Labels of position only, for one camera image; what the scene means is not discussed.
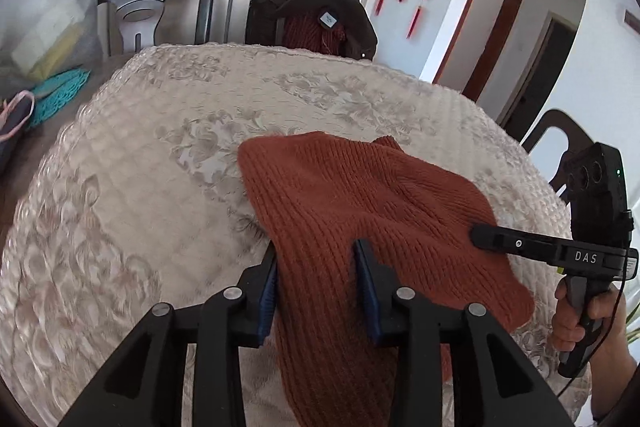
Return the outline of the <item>dark wooden chair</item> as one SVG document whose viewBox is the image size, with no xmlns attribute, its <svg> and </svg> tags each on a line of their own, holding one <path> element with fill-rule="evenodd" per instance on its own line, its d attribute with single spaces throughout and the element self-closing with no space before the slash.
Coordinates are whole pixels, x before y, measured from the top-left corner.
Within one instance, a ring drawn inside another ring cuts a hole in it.
<svg viewBox="0 0 640 427">
<path fill-rule="evenodd" d="M 572 117 L 555 108 L 544 112 L 521 146 L 552 190 L 568 202 L 563 164 L 592 144 L 593 139 Z"/>
</svg>

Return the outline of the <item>cream quilted bedspread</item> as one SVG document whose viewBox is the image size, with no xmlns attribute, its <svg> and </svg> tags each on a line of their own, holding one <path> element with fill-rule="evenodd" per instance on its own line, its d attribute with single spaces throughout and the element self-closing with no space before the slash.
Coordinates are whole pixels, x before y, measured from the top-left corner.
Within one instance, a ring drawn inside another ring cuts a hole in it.
<svg viewBox="0 0 640 427">
<path fill-rule="evenodd" d="M 64 126 L 17 203 L 1 263 L 1 375 L 54 426 L 155 303 L 200 303 L 267 246 L 236 165 L 246 139 L 389 135 L 472 181 L 506 228 L 566 237 L 525 150 L 452 90 L 368 61 L 204 44 L 138 53 Z"/>
</svg>

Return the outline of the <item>grey pink slipper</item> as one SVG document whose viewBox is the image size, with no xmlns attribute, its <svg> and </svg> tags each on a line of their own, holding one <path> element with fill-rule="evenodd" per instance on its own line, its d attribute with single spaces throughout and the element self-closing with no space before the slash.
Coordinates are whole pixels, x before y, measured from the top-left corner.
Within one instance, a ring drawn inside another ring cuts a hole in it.
<svg viewBox="0 0 640 427">
<path fill-rule="evenodd" d="M 32 118 L 36 100 L 32 91 L 17 92 L 11 100 L 1 104 L 1 159 L 5 160 L 12 154 L 18 139 L 21 138 L 27 124 Z"/>
</svg>

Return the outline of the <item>teal woven mat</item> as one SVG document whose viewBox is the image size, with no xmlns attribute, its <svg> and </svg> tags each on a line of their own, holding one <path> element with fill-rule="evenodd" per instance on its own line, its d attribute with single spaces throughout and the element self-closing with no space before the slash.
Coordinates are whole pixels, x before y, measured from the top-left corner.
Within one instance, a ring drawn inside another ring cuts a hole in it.
<svg viewBox="0 0 640 427">
<path fill-rule="evenodd" d="M 36 105 L 27 128 L 35 129 L 73 101 L 89 80 L 90 74 L 90 70 L 84 68 L 69 69 L 44 80 L 32 89 Z"/>
</svg>

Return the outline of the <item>dark brown jacket on chair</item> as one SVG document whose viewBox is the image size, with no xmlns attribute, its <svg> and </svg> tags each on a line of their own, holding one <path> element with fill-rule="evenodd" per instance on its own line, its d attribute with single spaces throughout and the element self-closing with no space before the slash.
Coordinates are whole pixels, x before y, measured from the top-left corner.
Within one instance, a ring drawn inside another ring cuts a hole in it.
<svg viewBox="0 0 640 427">
<path fill-rule="evenodd" d="M 359 0 L 250 0 L 245 42 L 356 61 L 371 61 L 378 48 Z"/>
</svg>

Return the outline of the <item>dark plastic chair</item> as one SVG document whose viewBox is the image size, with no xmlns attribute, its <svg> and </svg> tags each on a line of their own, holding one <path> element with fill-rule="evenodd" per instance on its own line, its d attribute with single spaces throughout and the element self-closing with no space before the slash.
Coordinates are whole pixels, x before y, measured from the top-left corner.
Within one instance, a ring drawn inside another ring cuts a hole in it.
<svg viewBox="0 0 640 427">
<path fill-rule="evenodd" d="M 156 45 L 157 26 L 165 13 L 167 0 L 96 0 L 115 8 L 116 28 L 125 53 L 138 53 Z M 194 43 L 206 43 L 212 28 L 214 0 L 198 0 Z"/>
</svg>

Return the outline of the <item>clear plastic bag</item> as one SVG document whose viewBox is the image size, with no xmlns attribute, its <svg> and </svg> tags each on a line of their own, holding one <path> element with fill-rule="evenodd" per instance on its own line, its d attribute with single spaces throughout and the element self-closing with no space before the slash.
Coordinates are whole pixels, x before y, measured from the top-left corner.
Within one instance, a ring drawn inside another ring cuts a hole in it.
<svg viewBox="0 0 640 427">
<path fill-rule="evenodd" d="M 98 0 L 1 0 L 1 79 L 40 83 L 101 60 Z"/>
</svg>

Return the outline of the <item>brown wooden door frame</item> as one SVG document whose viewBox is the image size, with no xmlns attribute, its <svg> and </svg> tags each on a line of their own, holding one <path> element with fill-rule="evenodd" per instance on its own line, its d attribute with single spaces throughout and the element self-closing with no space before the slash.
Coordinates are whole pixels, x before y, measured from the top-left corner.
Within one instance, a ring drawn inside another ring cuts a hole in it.
<svg viewBox="0 0 640 427">
<path fill-rule="evenodd" d="M 476 102 L 495 69 L 523 0 L 466 0 L 434 83 Z"/>
</svg>

